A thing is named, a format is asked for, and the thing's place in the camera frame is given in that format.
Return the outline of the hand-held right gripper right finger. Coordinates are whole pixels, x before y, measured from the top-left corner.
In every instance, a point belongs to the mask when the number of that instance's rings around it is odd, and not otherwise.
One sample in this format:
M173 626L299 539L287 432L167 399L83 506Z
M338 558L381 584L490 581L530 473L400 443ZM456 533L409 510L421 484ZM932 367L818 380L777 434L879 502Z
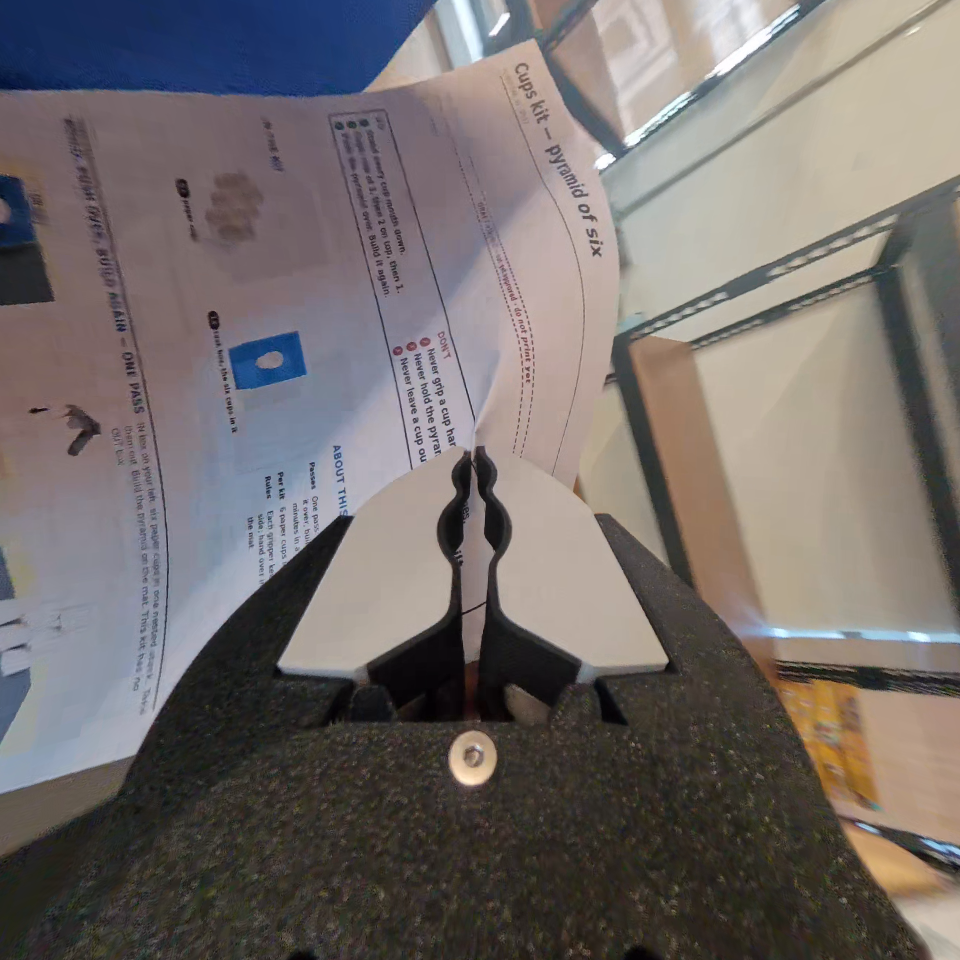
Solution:
M488 565L479 690L563 692L669 664L597 517L533 462L479 446Z

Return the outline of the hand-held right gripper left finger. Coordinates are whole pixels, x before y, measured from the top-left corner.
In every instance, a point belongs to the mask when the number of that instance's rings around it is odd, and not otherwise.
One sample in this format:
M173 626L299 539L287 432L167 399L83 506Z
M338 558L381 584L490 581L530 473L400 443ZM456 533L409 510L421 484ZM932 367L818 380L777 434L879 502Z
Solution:
M464 665L460 566L471 454L452 447L350 520L277 664L286 676L439 685Z

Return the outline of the printed paper instruction sheet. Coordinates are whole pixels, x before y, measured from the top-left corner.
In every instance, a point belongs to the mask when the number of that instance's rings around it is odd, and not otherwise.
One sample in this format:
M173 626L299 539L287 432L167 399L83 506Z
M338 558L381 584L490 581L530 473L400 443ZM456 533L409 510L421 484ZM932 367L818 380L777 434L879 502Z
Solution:
M1 128L2 793L132 756L449 447L573 485L617 238L534 43L343 97L4 92Z

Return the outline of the brown cardboard panel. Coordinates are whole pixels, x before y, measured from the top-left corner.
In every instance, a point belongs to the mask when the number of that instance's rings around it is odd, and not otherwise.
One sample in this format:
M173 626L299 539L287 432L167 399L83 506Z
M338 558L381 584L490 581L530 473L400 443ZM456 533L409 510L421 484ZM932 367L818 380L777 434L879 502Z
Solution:
M651 336L632 342L629 351L690 583L775 678L775 645L766 633L693 349Z

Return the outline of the yellow goods on shelf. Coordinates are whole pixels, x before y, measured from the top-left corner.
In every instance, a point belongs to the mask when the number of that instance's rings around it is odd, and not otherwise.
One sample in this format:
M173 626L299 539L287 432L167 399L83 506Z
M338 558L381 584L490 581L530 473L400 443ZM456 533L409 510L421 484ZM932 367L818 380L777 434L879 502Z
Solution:
M881 810L862 722L860 690L826 679L780 679L776 688L826 797L859 810Z

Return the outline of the black metal shelving rack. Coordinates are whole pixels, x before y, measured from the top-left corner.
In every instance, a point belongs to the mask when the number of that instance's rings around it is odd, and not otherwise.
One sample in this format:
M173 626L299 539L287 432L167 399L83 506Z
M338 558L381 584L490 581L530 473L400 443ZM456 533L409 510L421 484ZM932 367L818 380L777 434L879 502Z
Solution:
M630 345L693 350L777 658L958 665L958 2L796 2L603 179L591 507L690 582Z

